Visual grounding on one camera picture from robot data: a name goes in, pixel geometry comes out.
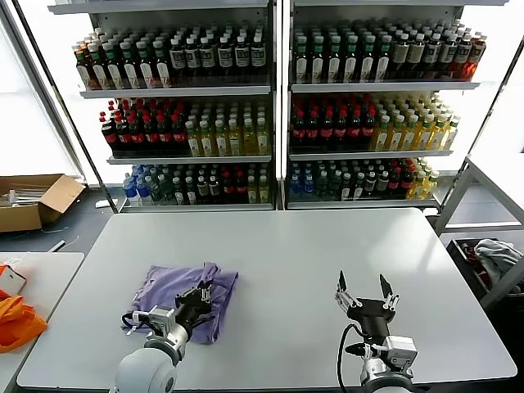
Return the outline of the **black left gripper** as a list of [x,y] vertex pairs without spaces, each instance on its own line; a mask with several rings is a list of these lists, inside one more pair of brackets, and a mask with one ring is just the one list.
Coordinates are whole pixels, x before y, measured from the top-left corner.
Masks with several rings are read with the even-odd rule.
[[185,328],[196,328],[214,318],[211,314],[211,283],[200,281],[175,297],[175,322]]

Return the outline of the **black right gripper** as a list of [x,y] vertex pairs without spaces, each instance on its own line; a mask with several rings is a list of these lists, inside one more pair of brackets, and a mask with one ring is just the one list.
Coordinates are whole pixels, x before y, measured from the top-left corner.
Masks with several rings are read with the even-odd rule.
[[365,341],[384,341],[390,335],[388,324],[395,317],[400,295],[395,293],[383,274],[380,275],[383,300],[353,297],[346,286],[343,271],[340,271],[335,300],[348,319],[357,322]]

